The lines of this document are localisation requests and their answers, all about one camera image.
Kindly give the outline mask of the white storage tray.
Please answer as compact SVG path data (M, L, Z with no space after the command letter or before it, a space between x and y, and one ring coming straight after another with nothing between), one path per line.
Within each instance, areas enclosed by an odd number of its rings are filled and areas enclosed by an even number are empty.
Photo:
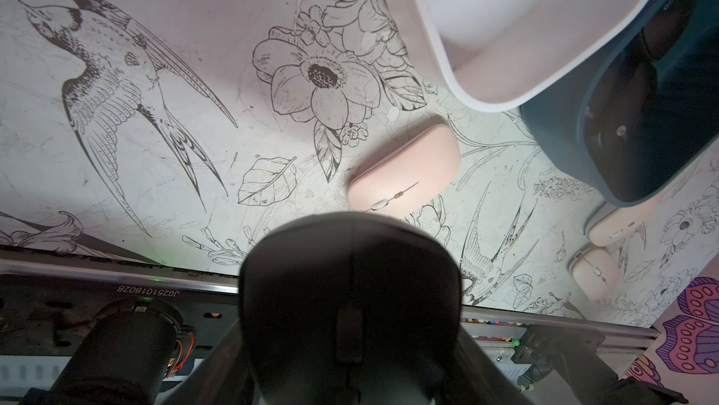
M409 0L415 68L470 109L514 109L586 60L648 0Z

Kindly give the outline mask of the teal storage box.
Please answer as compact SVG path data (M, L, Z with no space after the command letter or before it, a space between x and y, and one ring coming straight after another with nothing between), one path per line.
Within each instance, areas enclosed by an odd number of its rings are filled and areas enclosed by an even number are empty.
M608 203L654 197L718 137L718 0L650 0L521 113L552 163Z

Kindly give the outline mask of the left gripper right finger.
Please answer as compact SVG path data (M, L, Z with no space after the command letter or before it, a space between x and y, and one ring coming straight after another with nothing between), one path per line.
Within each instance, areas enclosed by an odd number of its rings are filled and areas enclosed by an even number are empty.
M476 341L459 327L452 350L443 403L449 405L531 405L531 401L484 354Z

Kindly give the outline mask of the black mouse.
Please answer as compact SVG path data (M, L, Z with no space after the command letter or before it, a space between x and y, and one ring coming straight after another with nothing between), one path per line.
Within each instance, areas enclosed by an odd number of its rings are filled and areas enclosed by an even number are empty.
M625 182L656 85L653 64L616 60L595 86L586 110L584 139L597 171L612 188Z
M459 331L461 276L446 249L395 219L305 217L251 250L239 320L268 404L427 404Z
M678 42L692 17L696 0L668 0L640 32L640 42L652 61L663 59Z

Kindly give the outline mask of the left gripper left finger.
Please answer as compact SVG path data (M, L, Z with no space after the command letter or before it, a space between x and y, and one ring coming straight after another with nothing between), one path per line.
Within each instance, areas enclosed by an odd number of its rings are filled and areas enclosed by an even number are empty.
M253 379L240 322L236 321L219 345L163 404L252 404Z

